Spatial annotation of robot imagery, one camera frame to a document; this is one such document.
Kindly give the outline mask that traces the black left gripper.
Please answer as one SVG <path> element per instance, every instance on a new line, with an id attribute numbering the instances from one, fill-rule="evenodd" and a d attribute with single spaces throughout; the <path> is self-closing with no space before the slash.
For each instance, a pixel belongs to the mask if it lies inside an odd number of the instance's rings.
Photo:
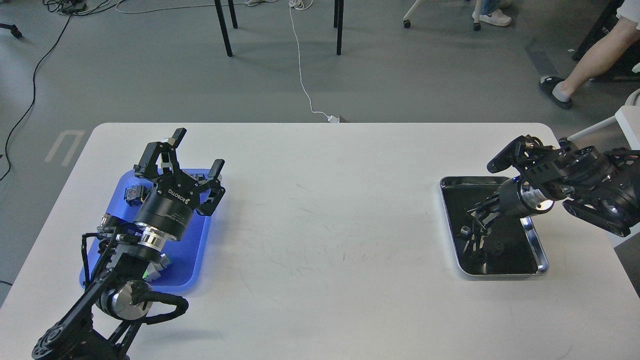
<path id="1" fill-rule="evenodd" d="M 140 228 L 153 228 L 171 241 L 181 241 L 194 216 L 211 216 L 221 202 L 226 189 L 219 179 L 226 161 L 216 159 L 206 178 L 201 173 L 183 171 L 176 148 L 187 130 L 178 128 L 171 137 L 147 144 L 134 176 L 151 182 L 142 205 L 133 219 Z M 201 193 L 209 190 L 201 203 Z"/>

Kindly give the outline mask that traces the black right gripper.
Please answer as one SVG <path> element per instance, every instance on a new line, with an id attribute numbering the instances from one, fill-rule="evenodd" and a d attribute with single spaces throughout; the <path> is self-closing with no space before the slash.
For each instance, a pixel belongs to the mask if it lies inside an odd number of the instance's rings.
<path id="1" fill-rule="evenodd" d="M 471 222 L 460 230 L 460 237 L 465 241 L 462 255 L 470 256 L 483 249 L 485 237 L 492 233 L 490 227 L 501 215 L 526 218 L 546 214 L 554 206 L 553 200 L 520 177 L 503 182 L 495 194 L 497 197 L 488 197 L 467 210 Z"/>

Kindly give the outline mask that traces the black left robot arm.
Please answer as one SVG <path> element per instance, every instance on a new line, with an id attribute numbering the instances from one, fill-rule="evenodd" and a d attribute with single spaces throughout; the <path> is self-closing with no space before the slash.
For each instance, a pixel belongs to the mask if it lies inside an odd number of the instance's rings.
<path id="1" fill-rule="evenodd" d="M 189 302 L 154 291 L 144 274 L 162 262 L 168 241 L 179 241 L 194 214 L 210 216 L 226 189 L 219 179 L 225 164 L 213 162 L 206 176 L 183 171 L 176 150 L 186 134 L 147 144 L 134 175 L 149 190 L 125 199 L 141 203 L 132 221 L 105 214 L 95 232 L 81 237 L 84 292 L 70 310 L 39 338 L 35 360 L 126 360 L 142 325 L 171 321 Z"/>

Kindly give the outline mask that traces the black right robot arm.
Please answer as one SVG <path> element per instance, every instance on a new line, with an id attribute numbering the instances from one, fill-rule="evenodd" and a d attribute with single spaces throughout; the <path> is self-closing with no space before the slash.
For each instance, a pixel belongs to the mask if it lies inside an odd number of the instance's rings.
<path id="1" fill-rule="evenodd" d="M 494 174 L 510 167 L 518 176 L 466 212 L 459 231 L 465 253 L 482 248 L 500 218 L 521 219 L 549 212 L 556 202 L 576 218 L 618 237 L 639 223 L 639 152 L 624 147 L 600 152 L 561 139 L 559 147 L 535 136 L 518 136 L 487 163 Z"/>

